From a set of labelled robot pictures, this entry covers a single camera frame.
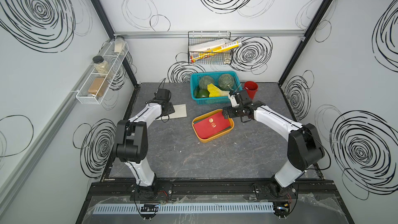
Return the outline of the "white envelope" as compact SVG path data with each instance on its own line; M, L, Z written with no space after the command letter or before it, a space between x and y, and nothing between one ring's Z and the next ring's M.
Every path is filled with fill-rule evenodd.
M163 122L167 122L170 119L176 119L176 118L185 118L187 117L187 107L185 104L179 104L179 105L174 105L174 113L171 113L167 116L163 116L158 118L158 120L161 120Z

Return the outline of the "yellow storage box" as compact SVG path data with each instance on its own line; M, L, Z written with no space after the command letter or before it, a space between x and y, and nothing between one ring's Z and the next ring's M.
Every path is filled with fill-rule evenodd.
M194 118L194 120L192 121L192 128L193 128L193 130L194 130L194 127L193 127L194 122L199 121L199 120L202 120L202 119L204 119L204 118L206 118L206 117L209 117L209 116L211 116L212 114L215 114L215 113L217 113L217 112L222 112L222 109L214 110L214 111L212 111L212 112L209 112L209 113L207 113L207 114L204 114L204 115L201 115L201 116L199 116L199 117L197 117L197 118ZM207 140L200 139L200 138L198 137L196 131L194 130L195 135L197 136L197 138L198 138L202 143L208 143L208 142L210 142L210 141L213 141L213 140L215 140L215 139L218 139L218 138L220 138L220 137L222 137L222 136L224 136L224 135L226 135L226 134L229 134L229 133L234 129L234 126L235 126L234 121L233 121L231 118L228 118L228 120L229 120L229 122L230 122L230 124L231 124L231 127L230 127L229 129L224 130L224 131L222 131L221 133L218 133L218 134L212 136L211 138L209 138L209 139L207 139Z

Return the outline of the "red envelope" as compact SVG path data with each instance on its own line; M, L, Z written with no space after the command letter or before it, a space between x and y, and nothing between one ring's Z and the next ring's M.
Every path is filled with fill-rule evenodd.
M200 139L207 140L229 129L231 124L228 119L225 119L222 112L217 112L209 117L194 122L193 127Z

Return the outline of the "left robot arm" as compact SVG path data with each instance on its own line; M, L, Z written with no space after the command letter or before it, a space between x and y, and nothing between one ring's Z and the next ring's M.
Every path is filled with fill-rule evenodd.
M155 172L146 158L148 153L148 127L157 119L175 112L168 89L158 89L154 98L134 117L120 120L116 128L113 156L125 163L140 187L152 187Z

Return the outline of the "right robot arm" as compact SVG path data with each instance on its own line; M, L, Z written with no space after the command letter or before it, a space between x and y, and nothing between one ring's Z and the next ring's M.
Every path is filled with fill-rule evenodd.
M261 101L254 102L247 91L229 92L231 106L224 107L222 114L227 118L248 117L265 124L288 142L287 162L272 177L270 190L278 194L287 190L311 166L325 156L319 141L317 128L313 124L301 124L293 121Z

